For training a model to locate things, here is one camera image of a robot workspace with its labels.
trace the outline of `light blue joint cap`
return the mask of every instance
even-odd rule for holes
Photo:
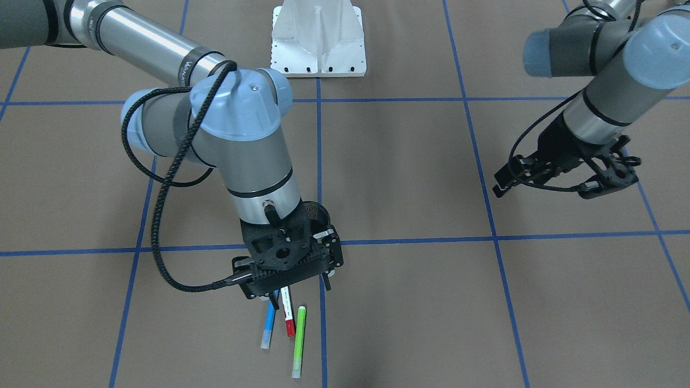
[[[138,92],[135,92],[133,95],[129,96],[129,98],[127,98],[127,101],[125,101],[125,104],[122,106],[122,111],[120,112],[121,124],[124,123],[125,115],[127,114],[127,111],[130,110],[132,105],[134,105],[134,103],[137,102],[138,99],[142,98],[144,95],[147,95],[153,90],[155,89],[140,90]],[[130,119],[130,123],[127,126],[127,140],[129,140],[130,145],[135,146],[140,150],[155,154],[151,147],[149,147],[148,142],[144,137],[144,126],[141,121],[141,112],[143,110],[144,106],[142,105],[134,111],[134,114]]]
[[[551,78],[551,51],[549,30],[532,32],[524,44],[522,63],[524,71],[532,77]]]
[[[195,117],[217,78],[218,75],[206,78],[189,93]],[[252,142],[268,137],[279,125],[280,110],[273,101],[268,80],[254,70],[237,70],[223,80],[201,129],[221,139]]]
[[[265,71],[273,81],[275,95],[278,100],[278,109],[280,109],[280,115],[284,117],[293,107],[293,89],[290,87],[290,82],[278,70],[270,68],[260,68],[257,70]]]
[[[690,7],[671,10],[690,11]],[[625,68],[637,82],[649,88],[675,89],[690,81],[688,63],[690,19],[676,14],[663,12],[634,34],[623,49]]]

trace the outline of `silver arm segment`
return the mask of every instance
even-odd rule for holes
[[[83,45],[121,57],[169,85],[195,85],[228,61],[120,0],[74,0],[67,24]]]

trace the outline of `gray arm segment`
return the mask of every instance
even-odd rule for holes
[[[635,8],[634,0],[591,2],[605,21],[584,6],[576,7],[557,28],[532,33],[525,43],[525,71],[534,77],[596,75],[629,37],[631,21],[625,17]],[[640,20],[635,29],[647,20]]]
[[[50,19],[42,0],[0,0],[0,49],[40,46],[49,34]]]
[[[0,49],[74,44],[64,0],[0,0]]]

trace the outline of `robotic arm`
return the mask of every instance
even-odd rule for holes
[[[127,8],[120,0],[0,0],[0,48],[83,45],[125,59],[178,88],[142,90],[122,111],[123,142],[133,162],[162,183],[152,221],[159,271],[176,289],[209,291],[239,284],[249,299],[343,264],[326,209],[304,202],[280,126],[292,104],[288,80],[272,69],[238,69],[201,46]],[[136,160],[130,143],[175,157],[165,177]],[[159,227],[167,192],[183,159],[217,168],[240,217],[251,256],[234,258],[232,274],[203,286],[176,282],[163,263]]]
[[[494,175],[497,197],[524,184],[577,192],[589,199],[638,181],[634,167],[641,161],[624,154],[623,147],[630,139],[621,132],[690,81],[690,6],[674,7],[652,20],[638,21],[641,3],[606,0],[591,5],[585,1],[561,26],[530,35],[523,58],[530,75],[595,77],[520,136],[508,163]],[[625,20],[633,9],[635,17]],[[522,138],[565,105],[540,134],[537,150],[528,157],[514,156]],[[595,173],[587,181],[567,188],[544,185],[583,162]]]

